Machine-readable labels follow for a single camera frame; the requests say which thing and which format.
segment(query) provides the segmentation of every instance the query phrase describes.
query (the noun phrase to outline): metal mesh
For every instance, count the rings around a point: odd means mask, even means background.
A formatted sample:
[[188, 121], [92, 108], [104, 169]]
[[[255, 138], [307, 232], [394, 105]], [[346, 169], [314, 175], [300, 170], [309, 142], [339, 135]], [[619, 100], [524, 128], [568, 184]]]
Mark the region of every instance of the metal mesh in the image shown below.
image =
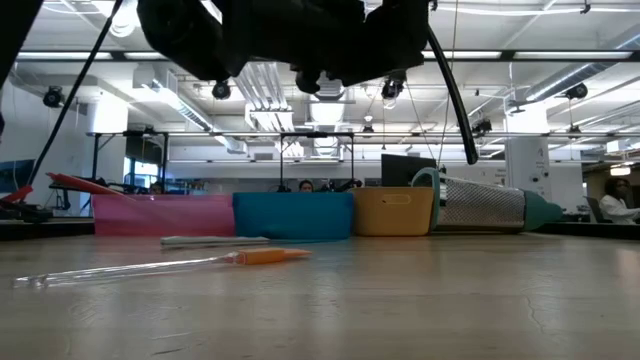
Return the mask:
[[522, 228], [524, 193], [442, 176], [438, 228]]

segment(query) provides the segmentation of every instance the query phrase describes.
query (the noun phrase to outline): orange pipette tip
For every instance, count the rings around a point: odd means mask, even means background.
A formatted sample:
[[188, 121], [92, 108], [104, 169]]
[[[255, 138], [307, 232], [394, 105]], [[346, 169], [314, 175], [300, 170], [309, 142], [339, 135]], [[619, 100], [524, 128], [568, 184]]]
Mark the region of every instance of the orange pipette tip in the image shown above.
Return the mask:
[[237, 252], [240, 259], [236, 263], [245, 265], [270, 264], [311, 254], [307, 250], [282, 248], [244, 249]]

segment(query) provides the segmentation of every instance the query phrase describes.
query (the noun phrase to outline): black cable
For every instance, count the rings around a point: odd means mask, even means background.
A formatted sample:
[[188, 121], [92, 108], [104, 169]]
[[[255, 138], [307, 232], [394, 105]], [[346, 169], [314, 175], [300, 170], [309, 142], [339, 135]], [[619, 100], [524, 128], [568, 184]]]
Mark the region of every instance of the black cable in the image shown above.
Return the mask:
[[464, 103], [460, 96], [460, 90], [456, 85], [456, 80], [449, 68], [449, 64], [447, 64], [447, 58], [445, 57], [442, 47], [438, 42], [438, 38], [436, 38], [436, 35], [430, 25], [427, 26], [427, 38], [431, 45], [431, 50], [436, 58], [436, 62], [440, 67], [440, 72], [442, 73], [444, 82], [447, 85], [447, 90], [451, 97], [451, 104], [453, 105], [456, 117], [458, 118], [458, 127], [460, 128], [460, 136], [462, 137], [464, 152], [467, 157], [467, 164], [473, 165], [478, 162], [478, 150], [476, 149], [476, 144], [473, 141], [473, 133], [471, 132], [471, 126], [469, 126], [469, 117], [464, 109]]
[[49, 148], [51, 148], [51, 145], [53, 144], [53, 140], [55, 140], [56, 136], [58, 135], [58, 131], [60, 130], [60, 127], [62, 126], [62, 122], [64, 121], [65, 116], [67, 116], [67, 112], [69, 111], [69, 108], [71, 107], [71, 104], [73, 103], [73, 100], [76, 97], [76, 93], [78, 92], [78, 89], [80, 88], [80, 85], [82, 84], [82, 81], [84, 80], [85, 76], [87, 75], [87, 72], [89, 72], [89, 68], [91, 67], [91, 64], [93, 63], [93, 60], [96, 58], [96, 55], [98, 54], [98, 51], [100, 50], [100, 47], [102, 46], [102, 42], [104, 41], [105, 37], [107, 37], [107, 33], [109, 32], [109, 29], [111, 28], [111, 23], [113, 21], [113, 16], [120, 9], [120, 6], [122, 5], [122, 2], [123, 2], [123, 0], [115, 0], [114, 1], [113, 10], [111, 10], [111, 15], [109, 15], [109, 17], [107, 18], [107, 21], [105, 22], [104, 27], [102, 28], [102, 31], [100, 32], [100, 35], [98, 35], [98, 40], [96, 40], [96, 43], [93, 46], [93, 49], [91, 50], [91, 54], [89, 54], [89, 58], [84, 63], [84, 66], [82, 67], [82, 70], [80, 71], [80, 74], [78, 75], [78, 78], [76, 79], [76, 82], [73, 84], [73, 87], [71, 88], [71, 92], [69, 92], [69, 96], [67, 97], [67, 100], [64, 102], [64, 106], [62, 107], [62, 110], [60, 111], [60, 115], [58, 116], [58, 120], [56, 120], [56, 124], [53, 127], [53, 130], [51, 131], [51, 134], [49, 135], [49, 139], [47, 140], [47, 143], [44, 145], [44, 149], [42, 149], [42, 152], [40, 153], [40, 156], [38, 157], [38, 160], [36, 161], [36, 165], [33, 167], [33, 171], [31, 172], [31, 177], [29, 177], [28, 185], [33, 185], [33, 181], [35, 180], [36, 176], [38, 175], [38, 170], [40, 170], [40, 166], [42, 165], [42, 162], [44, 161], [44, 158], [47, 156], [47, 153], [49, 152]]

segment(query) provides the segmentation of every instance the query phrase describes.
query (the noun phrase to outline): fluorescent light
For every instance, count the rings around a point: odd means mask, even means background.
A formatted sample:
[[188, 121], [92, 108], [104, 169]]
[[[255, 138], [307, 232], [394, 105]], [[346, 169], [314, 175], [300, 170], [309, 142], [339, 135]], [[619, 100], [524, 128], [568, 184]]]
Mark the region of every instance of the fluorescent light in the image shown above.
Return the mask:
[[[87, 60], [90, 52], [43, 52], [27, 51], [18, 53], [18, 60]], [[111, 54], [99, 52], [96, 60], [111, 60]]]
[[[453, 55], [455, 59], [497, 59], [502, 55], [501, 51], [456, 51], [455, 54], [453, 51], [443, 51], [443, 53], [447, 59], [453, 58]], [[433, 51], [423, 51], [422, 55], [425, 59], [436, 58]]]
[[169, 133], [169, 136], [180, 136], [180, 137], [199, 137], [199, 136], [209, 136], [210, 134], [207, 132], [203, 133], [194, 133], [194, 132], [175, 132]]
[[366, 133], [366, 132], [356, 132], [353, 133], [354, 136], [357, 137], [382, 137], [382, 136], [386, 136], [386, 137], [404, 137], [404, 136], [412, 136], [413, 134], [419, 134], [420, 133], [410, 133], [410, 132], [388, 132], [388, 133], [383, 133], [383, 132], [373, 132], [373, 133]]
[[225, 163], [225, 164], [237, 164], [237, 163], [248, 163], [248, 162], [252, 162], [253, 160], [251, 159], [244, 159], [244, 160], [211, 160], [211, 162], [213, 163]]
[[196, 163], [206, 163], [207, 160], [169, 160], [170, 163], [178, 163], [178, 164], [196, 164]]
[[631, 168], [628, 166], [612, 167], [609, 173], [611, 176], [626, 176], [631, 174]]
[[166, 60], [164, 55], [157, 52], [126, 52], [124, 55], [130, 60]]
[[518, 51], [514, 59], [626, 59], [631, 51]]
[[248, 132], [248, 133], [236, 133], [230, 132], [225, 134], [227, 136], [243, 136], [243, 137], [275, 137], [280, 136], [280, 133], [276, 132]]

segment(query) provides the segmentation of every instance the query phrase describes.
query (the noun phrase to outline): blue plastic bin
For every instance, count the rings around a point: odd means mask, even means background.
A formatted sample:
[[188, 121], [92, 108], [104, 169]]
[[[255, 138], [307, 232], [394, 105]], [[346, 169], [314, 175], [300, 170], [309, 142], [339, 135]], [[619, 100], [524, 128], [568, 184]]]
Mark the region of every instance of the blue plastic bin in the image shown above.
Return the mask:
[[235, 193], [238, 236], [270, 239], [346, 239], [351, 236], [351, 193]]

